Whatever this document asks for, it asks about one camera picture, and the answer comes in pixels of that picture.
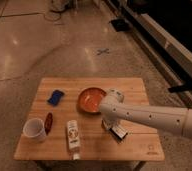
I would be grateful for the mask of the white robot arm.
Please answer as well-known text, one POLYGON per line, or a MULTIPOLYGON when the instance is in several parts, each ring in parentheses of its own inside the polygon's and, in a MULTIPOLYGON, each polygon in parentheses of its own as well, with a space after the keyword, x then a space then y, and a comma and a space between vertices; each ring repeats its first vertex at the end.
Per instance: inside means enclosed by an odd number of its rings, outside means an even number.
POLYGON ((99 104, 99 111, 115 125, 119 119, 136 122, 192 140, 192 109, 164 106, 129 105, 123 94, 110 89, 99 104))

